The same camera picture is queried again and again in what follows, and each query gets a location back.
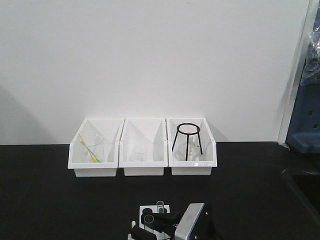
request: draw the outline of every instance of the storage bin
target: storage bin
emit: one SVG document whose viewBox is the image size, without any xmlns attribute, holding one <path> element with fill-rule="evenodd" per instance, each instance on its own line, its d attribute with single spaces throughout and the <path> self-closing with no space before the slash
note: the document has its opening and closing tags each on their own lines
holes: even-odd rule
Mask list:
<svg viewBox="0 0 320 240">
<path fill-rule="evenodd" d="M 114 177 L 118 168 L 119 142 L 124 118 L 86 118 L 74 136 L 69 148 L 68 169 L 74 169 L 77 177 Z M 103 157 L 96 157 L 82 143 L 103 139 Z"/>
<path fill-rule="evenodd" d="M 197 131 L 197 127 L 194 125 L 199 127 L 200 142 L 197 134 L 189 136 L 189 144 L 192 142 L 195 149 L 193 152 L 197 151 L 198 154 L 192 156 L 192 152 L 189 151 L 187 159 L 187 136 L 181 133 L 177 134 L 177 127 L 183 123 L 189 123 L 181 126 L 185 132 L 194 133 Z M 216 141 L 210 131 L 207 120 L 204 117 L 167 118 L 166 124 L 168 134 L 168 164 L 171 167 L 172 175 L 210 175 L 212 167 L 217 167 L 217 149 Z"/>
<path fill-rule="evenodd" d="M 320 84 L 299 86 L 286 143 L 302 154 L 320 153 Z"/>
<path fill-rule="evenodd" d="M 168 166 L 164 118 L 127 118 L 119 146 L 125 176 L 163 175 Z"/>
</svg>

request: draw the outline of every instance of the white wall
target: white wall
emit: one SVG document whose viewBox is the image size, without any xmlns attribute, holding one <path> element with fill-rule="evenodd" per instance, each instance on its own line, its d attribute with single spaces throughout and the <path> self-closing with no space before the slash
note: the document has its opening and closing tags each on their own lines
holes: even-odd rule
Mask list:
<svg viewBox="0 0 320 240">
<path fill-rule="evenodd" d="M 206 117 L 276 141 L 308 0 L 2 0 L 0 144 L 66 144 L 84 117 Z"/>
</svg>

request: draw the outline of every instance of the black countertop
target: black countertop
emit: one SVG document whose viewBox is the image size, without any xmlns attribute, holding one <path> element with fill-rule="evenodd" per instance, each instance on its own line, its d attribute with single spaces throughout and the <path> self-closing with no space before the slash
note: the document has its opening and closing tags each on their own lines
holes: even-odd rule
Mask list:
<svg viewBox="0 0 320 240">
<path fill-rule="evenodd" d="M 140 205 L 183 212 L 212 204 L 225 240 L 319 240 L 320 225 L 289 187 L 286 169 L 318 171 L 316 158 L 273 142 L 217 144 L 211 176 L 76 178 L 68 145 L 0 146 L 1 240 L 126 240 Z"/>
</svg>

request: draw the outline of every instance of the black wire tripod stand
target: black wire tripod stand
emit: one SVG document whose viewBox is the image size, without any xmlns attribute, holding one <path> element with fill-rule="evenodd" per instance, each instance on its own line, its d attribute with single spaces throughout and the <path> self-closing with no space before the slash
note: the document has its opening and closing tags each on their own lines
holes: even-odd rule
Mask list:
<svg viewBox="0 0 320 240">
<path fill-rule="evenodd" d="M 184 125 L 194 126 L 194 127 L 196 127 L 196 131 L 195 131 L 195 132 L 191 132 L 191 133 L 181 131 L 181 130 L 180 130 L 180 127 L 181 127 L 181 126 L 184 126 Z M 198 140 L 199 140 L 199 145 L 200 145 L 200 152 L 201 152 L 201 154 L 203 154 L 203 152 L 202 152 L 202 146 L 201 146 L 201 140 L 200 140 L 200 127 L 199 127 L 198 125 L 193 124 L 193 123 L 189 123 L 189 122 L 185 122 L 185 123 L 179 124 L 179 125 L 176 127 L 176 133 L 175 133 L 175 137 L 174 137 L 174 141 L 173 141 L 173 145 L 172 145 L 172 151 L 174 151 L 175 144 L 176 144 L 176 140 L 177 140 L 177 137 L 178 137 L 178 133 L 183 134 L 183 135 L 186 135 L 185 161 L 188 161 L 189 136 L 198 135 Z"/>
</svg>

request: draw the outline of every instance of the white plastic bin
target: white plastic bin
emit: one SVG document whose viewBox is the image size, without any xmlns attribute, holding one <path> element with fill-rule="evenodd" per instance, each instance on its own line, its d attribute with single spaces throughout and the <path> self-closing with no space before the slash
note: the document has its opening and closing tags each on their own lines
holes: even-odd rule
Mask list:
<svg viewBox="0 0 320 240">
<path fill-rule="evenodd" d="M 188 161 L 186 161 L 186 154 L 184 152 L 186 146 L 183 146 L 183 144 L 187 142 L 186 135 L 181 133 L 177 135 L 172 152 L 177 126 L 182 123 L 191 123 L 200 127 L 199 135 L 203 154 L 199 154 L 196 157 L 189 157 Z M 169 167 L 171 167 L 172 175 L 210 175 L 212 167 L 217 167 L 217 149 L 216 141 L 212 136 L 207 120 L 204 117 L 167 118 L 166 124 L 168 131 Z M 184 126 L 184 129 L 190 133 L 195 132 L 193 128 L 196 127 Z M 196 134 L 189 136 L 189 139 L 199 147 L 199 140 Z"/>
<path fill-rule="evenodd" d="M 163 175 L 168 166 L 164 118 L 127 118 L 119 146 L 125 176 Z"/>
<path fill-rule="evenodd" d="M 114 177 L 118 168 L 118 152 L 124 118 L 91 119 L 86 118 L 74 136 L 69 148 L 68 169 L 74 169 L 77 177 Z M 93 162 L 89 151 L 81 143 L 93 136 L 103 136 L 103 155 L 101 162 Z"/>
</svg>

